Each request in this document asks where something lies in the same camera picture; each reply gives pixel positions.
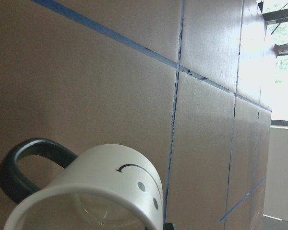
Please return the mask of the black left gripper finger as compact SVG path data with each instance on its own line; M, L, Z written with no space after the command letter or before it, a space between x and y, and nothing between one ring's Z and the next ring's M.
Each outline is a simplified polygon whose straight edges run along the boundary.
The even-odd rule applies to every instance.
M174 223L164 223L163 230L175 230L175 224Z

